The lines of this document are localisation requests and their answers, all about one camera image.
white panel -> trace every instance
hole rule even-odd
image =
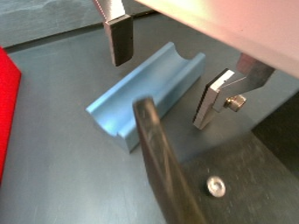
[[[136,1],[299,78],[299,1]]]

screw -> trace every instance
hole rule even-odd
[[[206,186],[208,186],[209,194],[213,197],[220,198],[225,194],[225,186],[220,177],[216,177],[216,176],[209,177],[206,180]]]
[[[238,112],[238,110],[242,107],[245,101],[246,101],[246,98],[241,94],[234,95],[234,96],[232,96],[226,99],[224,107],[229,108],[234,112]]]

bolt head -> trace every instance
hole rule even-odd
[[[209,177],[206,180],[206,186],[208,186],[209,194],[213,197],[216,198],[222,197],[222,195],[225,194],[225,185],[220,177],[217,176]]]

red object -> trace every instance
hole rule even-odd
[[[0,183],[21,72],[0,46]]]

aluminum profile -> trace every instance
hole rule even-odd
[[[152,97],[161,117],[201,76],[204,64],[202,53],[182,59],[169,42],[86,107],[98,127],[126,151],[138,142],[133,102]]]

